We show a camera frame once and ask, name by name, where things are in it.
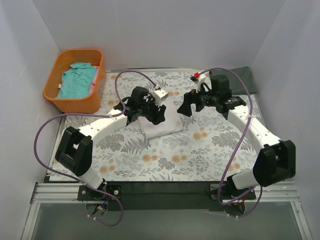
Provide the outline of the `white t shirt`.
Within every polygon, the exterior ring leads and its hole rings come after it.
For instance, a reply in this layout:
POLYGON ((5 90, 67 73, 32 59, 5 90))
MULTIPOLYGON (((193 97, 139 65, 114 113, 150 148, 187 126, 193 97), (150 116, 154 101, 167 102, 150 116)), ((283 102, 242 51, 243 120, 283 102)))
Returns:
POLYGON ((146 117, 138 118, 142 134, 146 140, 174 134, 184 129, 182 120, 177 113, 177 108, 175 107, 173 100, 167 99, 164 102, 164 105, 166 106, 164 122, 154 125, 149 122, 146 117))

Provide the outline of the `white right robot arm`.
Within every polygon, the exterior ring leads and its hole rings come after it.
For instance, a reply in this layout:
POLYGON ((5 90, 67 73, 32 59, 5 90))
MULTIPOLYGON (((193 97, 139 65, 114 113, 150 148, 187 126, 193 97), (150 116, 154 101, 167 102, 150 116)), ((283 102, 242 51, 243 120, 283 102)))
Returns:
POLYGON ((190 117, 191 105, 195 105, 196 112, 204 107, 214 107, 242 133, 241 137, 251 143, 257 153, 252 169, 222 177, 226 182, 218 193, 237 199, 252 187, 268 187, 296 175, 295 144, 274 135, 253 116, 251 106, 247 106, 239 96, 232 95, 229 79, 225 75, 211 77, 211 87, 205 83, 204 74, 197 72, 190 79, 196 83, 196 88, 184 94, 177 112, 190 117))

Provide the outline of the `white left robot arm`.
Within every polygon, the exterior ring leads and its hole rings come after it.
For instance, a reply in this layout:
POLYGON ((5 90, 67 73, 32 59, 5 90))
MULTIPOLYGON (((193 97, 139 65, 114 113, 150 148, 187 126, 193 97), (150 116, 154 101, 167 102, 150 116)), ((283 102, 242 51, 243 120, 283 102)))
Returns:
POLYGON ((149 91, 137 86, 129 97, 102 118, 80 128, 68 127, 60 140, 55 160, 71 171, 82 183, 89 185, 89 194, 95 200, 106 196, 105 180, 92 166, 93 148, 111 133, 125 128, 139 117, 145 117, 153 125, 165 121, 168 92, 160 87, 149 91))

